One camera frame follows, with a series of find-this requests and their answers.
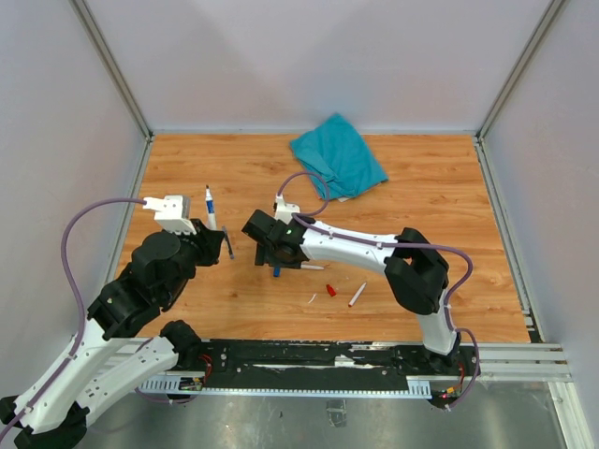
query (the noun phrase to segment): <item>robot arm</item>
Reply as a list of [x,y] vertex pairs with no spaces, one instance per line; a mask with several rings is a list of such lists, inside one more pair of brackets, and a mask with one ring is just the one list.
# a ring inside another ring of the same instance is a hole
[[[218,263],[224,238],[197,219],[189,219],[189,198],[144,198],[144,209],[155,211],[163,230],[148,236],[132,253],[119,277],[106,284],[88,308],[83,340],[69,355],[72,342],[44,375],[18,397],[0,399],[0,420],[7,424],[25,410],[17,424],[23,429],[20,449],[72,448],[87,427],[112,404],[152,375],[185,363],[197,355],[199,337],[183,323],[170,324],[120,365],[98,376],[98,370],[129,339],[161,311],[169,310],[196,267]],[[34,407],[27,403],[58,367],[71,360]]]
[[[310,225],[327,232],[306,228],[292,219],[296,205],[275,201],[275,216],[256,210],[243,232],[256,241],[256,265],[300,268],[309,260],[332,260],[386,276],[397,302],[416,314],[426,349],[446,365],[458,351],[460,337],[450,321],[444,300],[448,284],[448,264],[436,251],[393,248],[386,244],[428,243],[415,229],[404,228],[400,235],[370,235],[336,228],[310,217]],[[380,242],[372,245],[361,240]]]

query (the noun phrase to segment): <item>blue towel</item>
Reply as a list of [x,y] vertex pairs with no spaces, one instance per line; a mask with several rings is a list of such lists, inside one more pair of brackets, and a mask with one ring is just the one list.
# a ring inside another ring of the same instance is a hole
[[[388,180],[362,136],[339,114],[329,117],[314,131],[292,140],[291,150],[306,170],[315,171],[324,178],[331,199],[353,198]],[[310,179],[324,199],[325,187],[314,177]]]

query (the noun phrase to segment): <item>purple cable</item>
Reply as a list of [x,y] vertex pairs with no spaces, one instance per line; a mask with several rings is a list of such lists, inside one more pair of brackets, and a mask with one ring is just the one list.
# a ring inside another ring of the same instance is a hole
[[456,283],[454,283],[449,290],[447,290],[446,297],[443,302],[443,308],[445,311],[446,321],[447,321],[447,324],[449,325],[450,330],[455,330],[456,332],[459,332],[459,333],[465,332],[466,334],[468,334],[470,336],[470,339],[472,340],[472,344],[475,348],[476,366],[475,366],[475,372],[472,376],[472,380],[468,383],[468,385],[466,386],[464,391],[461,393],[460,397],[457,398],[454,402],[451,403],[451,405],[448,406],[450,409],[452,409],[453,407],[458,405],[460,402],[462,402],[464,397],[470,392],[470,390],[472,389],[472,387],[475,384],[476,378],[478,377],[478,372],[479,372],[479,368],[480,368],[480,361],[479,361],[480,356],[479,356],[479,351],[478,351],[478,344],[476,342],[474,333],[470,329],[466,329],[464,327],[455,328],[453,326],[453,322],[451,320],[451,315],[449,314],[449,308],[447,307],[449,305],[449,299],[451,298],[451,296],[466,281],[468,281],[468,278],[470,278],[470,276],[472,275],[472,272],[475,267],[473,264],[472,258],[470,258],[470,256],[467,253],[465,253],[464,251],[459,250],[458,248],[453,248],[451,246],[434,245],[431,243],[399,243],[399,242],[397,242],[397,243],[381,243],[379,241],[362,239],[360,237],[354,237],[354,236],[348,236],[346,234],[341,234],[338,232],[329,233],[325,229],[321,229],[318,226],[310,224],[310,223],[306,222],[305,220],[303,220],[301,218],[301,216],[314,217],[315,215],[318,215],[320,212],[322,212],[324,209],[326,209],[330,202],[329,186],[327,185],[325,180],[323,180],[323,178],[318,173],[314,173],[312,171],[300,171],[298,173],[294,173],[289,178],[287,178],[286,180],[283,181],[283,184],[281,184],[281,187],[279,188],[277,195],[281,196],[283,194],[283,190],[291,182],[291,180],[293,180],[294,178],[297,178],[298,176],[302,176],[302,175],[313,176],[316,179],[318,179],[325,186],[325,200],[324,200],[325,202],[318,210],[315,210],[314,212],[306,212],[306,213],[303,212],[302,214],[292,213],[291,216],[300,225],[302,225],[308,229],[312,229],[313,231],[315,231],[319,234],[322,234],[324,236],[336,237],[338,239],[345,239],[345,240],[349,240],[349,241],[354,241],[356,243],[363,243],[363,244],[371,245],[371,246],[374,246],[377,248],[379,247],[378,245],[380,244],[381,248],[407,248],[407,249],[446,251],[448,253],[453,253],[453,254],[458,255],[466,261],[466,264],[468,265],[468,268],[466,269],[466,273]]
[[[68,236],[71,232],[71,229],[83,215],[85,215],[90,210],[99,208],[100,206],[104,206],[107,204],[112,204],[112,203],[146,204],[146,202],[143,199],[137,199],[137,198],[110,198],[110,199],[104,199],[102,201],[97,201],[93,204],[90,204],[88,207],[86,207],[85,209],[83,209],[79,213],[77,213],[71,219],[71,221],[66,225],[65,232],[63,233],[63,239],[61,240],[61,243],[60,243],[60,257],[61,257],[61,260],[63,261],[63,269],[65,271],[66,279],[68,280],[71,290],[73,291],[73,295],[75,296],[75,301],[77,302],[77,311],[78,311],[78,316],[79,316],[79,326],[77,329],[77,335],[75,336],[75,340],[73,341],[73,346],[71,346],[71,349],[68,352],[68,354],[71,357],[73,355],[75,355],[75,353],[79,349],[79,345],[80,345],[81,341],[83,340],[83,332],[85,331],[85,321],[86,320],[85,320],[85,305],[83,304],[83,298],[81,297],[79,287],[75,283],[75,279],[73,278],[73,273],[71,272],[71,268],[68,264],[68,258],[66,257],[66,243],[68,242]],[[39,388],[39,390],[37,390],[37,393],[35,393],[34,396],[27,402],[25,407],[20,412],[18,412],[17,415],[12,419],[12,421],[10,421],[2,429],[2,432],[0,432],[0,444],[2,444],[2,441],[4,440],[4,438],[6,437],[8,432],[13,427],[15,427],[15,425],[19,421],[21,421],[21,419],[24,417],[25,408],[33,408],[36,405],[39,398],[41,398],[41,396],[44,393],[46,393],[48,388],[50,388],[50,386],[54,383],[54,381],[58,378],[58,376],[60,376],[60,374],[65,370],[66,366],[70,363],[70,361],[71,361],[71,358],[66,358],[65,360],[63,360],[63,362],[58,366],[56,371],[48,378],[46,383],[44,383],[41,386],[41,388]]]

